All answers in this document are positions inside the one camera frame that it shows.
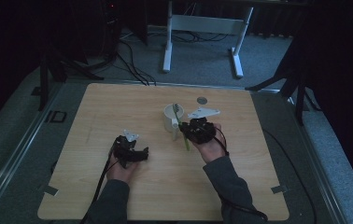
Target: person's right hand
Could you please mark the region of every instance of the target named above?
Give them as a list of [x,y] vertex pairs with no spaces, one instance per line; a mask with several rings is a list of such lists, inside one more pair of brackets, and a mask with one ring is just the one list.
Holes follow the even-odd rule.
[[[217,133],[215,137],[218,138],[218,140],[225,145],[225,139],[223,135],[220,133],[219,130],[221,130],[221,126],[218,123],[214,123],[214,126],[217,130]],[[202,155],[203,160],[205,163],[209,163],[211,161],[214,161],[217,158],[223,157],[226,155],[225,151],[223,150],[222,146],[217,142],[215,139],[211,139],[211,141],[207,143],[202,143],[200,145],[193,143],[197,149],[199,149],[200,154]]]

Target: white plastic part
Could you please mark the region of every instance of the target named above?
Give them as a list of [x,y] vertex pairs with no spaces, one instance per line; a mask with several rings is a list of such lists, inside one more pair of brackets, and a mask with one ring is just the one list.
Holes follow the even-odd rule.
[[131,133],[130,131],[125,130],[125,129],[124,129],[124,135],[126,136],[127,141],[129,141],[129,142],[133,142],[134,140],[136,140],[136,139],[139,138],[139,135],[138,135],[138,134],[136,134],[136,133]]
[[191,114],[188,114],[188,118],[200,119],[203,117],[213,116],[213,115],[217,115],[217,114],[220,114],[220,111],[218,109],[199,107],[197,110],[193,111]]

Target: metal stand leg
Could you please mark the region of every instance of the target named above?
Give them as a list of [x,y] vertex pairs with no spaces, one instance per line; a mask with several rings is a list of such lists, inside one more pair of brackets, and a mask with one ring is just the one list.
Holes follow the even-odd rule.
[[232,48],[232,58],[234,63],[235,75],[240,78],[243,77],[244,74],[243,74],[243,68],[240,62],[240,56],[238,55],[238,53],[240,52],[241,46],[243,45],[243,40],[244,40],[244,37],[246,36],[252,11],[253,11],[253,7],[250,7],[248,9],[248,13],[246,14],[246,17],[244,18],[243,27],[241,29],[240,36],[238,36],[237,44],[235,48]]
[[173,43],[171,42],[172,34],[172,18],[173,18],[173,2],[168,2],[168,21],[167,21],[167,45],[165,46],[164,63],[162,70],[169,73],[171,70],[171,53],[173,52]]

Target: hand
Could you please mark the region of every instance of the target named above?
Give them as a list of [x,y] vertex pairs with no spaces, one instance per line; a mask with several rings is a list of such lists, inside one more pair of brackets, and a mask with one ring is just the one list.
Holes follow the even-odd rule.
[[124,169],[119,162],[117,162],[115,164],[115,162],[117,162],[117,160],[115,159],[115,157],[113,156],[113,153],[110,157],[110,163],[109,166],[113,165],[112,168],[110,168],[107,172],[106,172],[106,178],[108,180],[110,179],[118,179],[121,180],[127,184],[130,183],[131,177],[133,176],[134,170],[136,169],[136,167],[138,167],[139,162],[133,162],[131,163],[129,166],[127,166],[126,169]]
[[[221,126],[218,123],[214,123],[215,129],[217,130],[215,137],[225,146],[225,139],[223,135],[220,133]],[[202,155],[203,160],[205,163],[209,163],[214,161],[217,158],[223,157],[226,155],[225,151],[223,150],[222,146],[217,142],[215,139],[211,139],[211,141],[207,143],[202,143],[197,145],[193,143],[197,149],[199,149],[200,154]]]

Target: white object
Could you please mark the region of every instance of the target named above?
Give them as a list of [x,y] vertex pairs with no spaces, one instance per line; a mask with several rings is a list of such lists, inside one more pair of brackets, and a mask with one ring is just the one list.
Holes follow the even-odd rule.
[[183,107],[181,105],[177,106],[178,111],[176,112],[176,114],[174,113],[174,105],[167,105],[163,111],[164,128],[167,132],[173,134],[174,141],[177,140],[177,133],[179,131],[177,117],[181,119],[184,113]]
[[244,18],[241,20],[231,20],[223,18],[196,17],[173,14],[173,1],[168,2],[167,19],[167,42],[165,46],[164,61],[162,70],[169,73],[171,70],[171,55],[173,50],[172,32],[173,30],[193,31],[212,34],[238,35],[235,47],[231,49],[231,58],[237,77],[241,78],[243,66],[241,65],[239,52],[244,41],[252,15],[253,7],[248,7]]
[[188,114],[188,118],[200,119],[203,117],[213,116],[213,115],[217,115],[217,114],[220,114],[220,111],[218,109],[199,107],[197,110],[193,111],[191,114]]
[[132,133],[126,129],[124,129],[124,136],[127,138],[127,141],[133,142],[134,140],[139,138],[139,134]]

